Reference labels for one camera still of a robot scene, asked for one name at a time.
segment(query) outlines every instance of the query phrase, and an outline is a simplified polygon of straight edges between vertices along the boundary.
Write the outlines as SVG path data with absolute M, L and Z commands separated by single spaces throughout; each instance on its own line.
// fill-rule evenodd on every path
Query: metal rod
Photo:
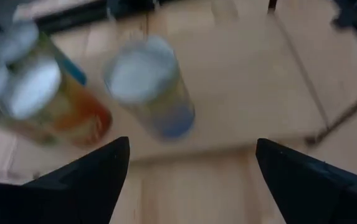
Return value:
M 316 146 L 325 140 L 330 134 L 335 132 L 342 124 L 348 121 L 357 113 L 357 102 L 342 113 L 335 121 L 323 131 L 320 131 L 316 136 L 306 137 L 305 142 L 308 146 Z

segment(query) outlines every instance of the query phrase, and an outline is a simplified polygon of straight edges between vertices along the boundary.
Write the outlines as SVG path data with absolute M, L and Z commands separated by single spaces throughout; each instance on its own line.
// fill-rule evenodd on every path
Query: label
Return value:
M 82 85 L 63 74 L 54 98 L 31 120 L 74 146 L 87 147 L 106 134 L 112 116 Z
M 188 131 L 195 117 L 194 106 L 180 75 L 156 99 L 129 109 L 147 128 L 168 139 Z
M 15 121 L 5 117 L 0 109 L 0 128 L 19 134 L 42 146 L 50 146 L 57 142 L 57 139 L 46 131 L 28 123 L 27 121 Z

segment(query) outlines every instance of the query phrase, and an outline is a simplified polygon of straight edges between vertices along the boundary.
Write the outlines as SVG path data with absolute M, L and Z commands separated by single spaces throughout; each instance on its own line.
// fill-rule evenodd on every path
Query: wooden table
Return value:
M 193 129 L 176 142 L 152 138 L 106 94 L 102 68 L 111 52 L 79 59 L 88 75 L 88 89 L 113 113 L 114 124 L 102 144 L 129 136 L 131 160 L 143 161 L 229 151 L 254 144 L 261 137 L 302 138 L 324 127 L 275 18 L 266 14 L 252 18 L 161 34 L 176 51 L 196 108 Z M 67 146 L 39 149 L 19 140 L 12 169 L 52 170 L 85 153 Z

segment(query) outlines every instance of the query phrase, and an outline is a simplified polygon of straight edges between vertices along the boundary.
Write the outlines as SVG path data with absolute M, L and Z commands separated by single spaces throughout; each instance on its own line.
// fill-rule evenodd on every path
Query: floor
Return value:
M 44 13 L 73 1 L 78 0 L 26 6 L 21 14 Z M 114 51 L 128 39 L 147 34 L 179 35 L 255 19 L 266 8 L 265 0 L 181 1 L 156 14 L 137 16 L 114 26 L 96 23 L 53 38 L 75 60 Z M 331 123 L 357 99 L 357 36 L 352 30 L 332 29 L 330 21 L 335 14 L 328 0 L 281 0 L 275 15 L 304 69 L 304 79 L 320 105 L 325 123 Z M 4 133 L 0 138 L 13 144 L 13 138 Z M 291 146 L 357 174 L 357 116 L 316 148 L 306 148 L 299 142 Z M 0 155 L 0 170 L 6 170 L 11 152 L 6 149 Z M 132 163 L 111 220 L 144 224 L 206 222 L 284 223 L 262 179 L 253 147 L 230 154 Z

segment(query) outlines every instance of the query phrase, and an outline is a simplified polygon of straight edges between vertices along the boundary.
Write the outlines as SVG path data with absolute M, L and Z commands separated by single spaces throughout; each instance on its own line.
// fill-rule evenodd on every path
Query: orange label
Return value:
M 59 91 L 35 121 L 74 146 L 86 147 L 106 134 L 112 116 L 82 85 L 64 75 Z

